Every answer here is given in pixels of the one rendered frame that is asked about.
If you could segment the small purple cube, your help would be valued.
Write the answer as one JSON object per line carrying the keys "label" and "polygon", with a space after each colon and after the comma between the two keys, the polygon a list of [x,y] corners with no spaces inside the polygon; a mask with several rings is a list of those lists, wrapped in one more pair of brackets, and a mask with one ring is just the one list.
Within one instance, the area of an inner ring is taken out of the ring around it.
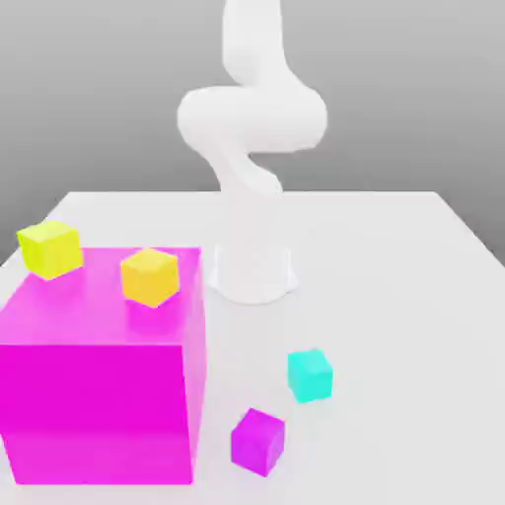
{"label": "small purple cube", "polygon": [[267,477],[285,446],[286,423],[250,408],[231,432],[231,461]]}

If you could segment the large magenta box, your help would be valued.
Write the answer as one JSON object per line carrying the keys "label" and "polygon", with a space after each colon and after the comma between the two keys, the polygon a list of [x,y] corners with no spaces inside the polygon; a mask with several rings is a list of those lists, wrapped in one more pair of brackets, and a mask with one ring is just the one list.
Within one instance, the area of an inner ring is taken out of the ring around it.
{"label": "large magenta box", "polygon": [[0,310],[0,438],[20,484],[189,484],[206,382],[201,251],[177,248],[180,290],[125,299],[128,248],[29,274]]}

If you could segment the small cyan cube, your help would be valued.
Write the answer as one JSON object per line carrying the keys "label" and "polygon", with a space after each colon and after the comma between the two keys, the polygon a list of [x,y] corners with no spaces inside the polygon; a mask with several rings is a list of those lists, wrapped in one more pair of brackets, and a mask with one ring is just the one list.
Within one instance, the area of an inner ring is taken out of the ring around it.
{"label": "small cyan cube", "polygon": [[333,369],[318,348],[289,353],[287,378],[299,403],[331,397]]}

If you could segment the small golden yellow cube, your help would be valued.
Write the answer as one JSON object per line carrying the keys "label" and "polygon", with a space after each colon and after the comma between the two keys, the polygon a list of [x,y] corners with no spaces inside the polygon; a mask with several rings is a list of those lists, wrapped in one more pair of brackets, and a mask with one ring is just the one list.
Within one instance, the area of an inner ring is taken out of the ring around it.
{"label": "small golden yellow cube", "polygon": [[156,309],[180,290],[179,260],[176,255],[143,249],[120,262],[125,299]]}

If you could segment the small lime yellow cube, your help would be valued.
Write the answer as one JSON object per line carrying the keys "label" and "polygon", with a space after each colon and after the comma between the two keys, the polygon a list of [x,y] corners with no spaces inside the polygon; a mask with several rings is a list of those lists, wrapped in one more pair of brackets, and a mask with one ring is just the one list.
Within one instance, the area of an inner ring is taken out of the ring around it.
{"label": "small lime yellow cube", "polygon": [[83,266],[78,232],[67,224],[44,220],[19,230],[17,238],[26,268],[43,280]]}

